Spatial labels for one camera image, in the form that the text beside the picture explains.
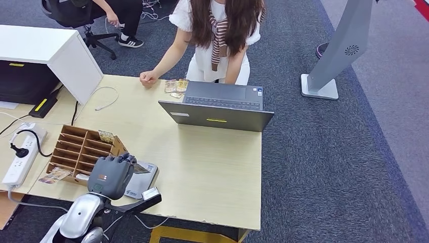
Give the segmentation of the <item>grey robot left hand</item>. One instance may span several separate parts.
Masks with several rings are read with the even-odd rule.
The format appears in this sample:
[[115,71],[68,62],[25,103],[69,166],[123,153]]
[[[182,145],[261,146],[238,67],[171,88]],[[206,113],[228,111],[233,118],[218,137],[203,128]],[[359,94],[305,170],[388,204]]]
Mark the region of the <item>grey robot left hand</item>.
[[129,153],[99,157],[91,171],[87,188],[109,199],[120,199],[134,173],[136,158]]

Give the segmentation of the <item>person's right hand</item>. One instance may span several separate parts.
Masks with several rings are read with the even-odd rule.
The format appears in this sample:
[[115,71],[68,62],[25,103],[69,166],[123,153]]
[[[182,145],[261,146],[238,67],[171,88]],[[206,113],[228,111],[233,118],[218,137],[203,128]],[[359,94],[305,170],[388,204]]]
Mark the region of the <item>person's right hand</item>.
[[144,71],[140,73],[139,77],[141,84],[147,89],[151,88],[154,84],[156,84],[158,79],[159,75],[154,70]]

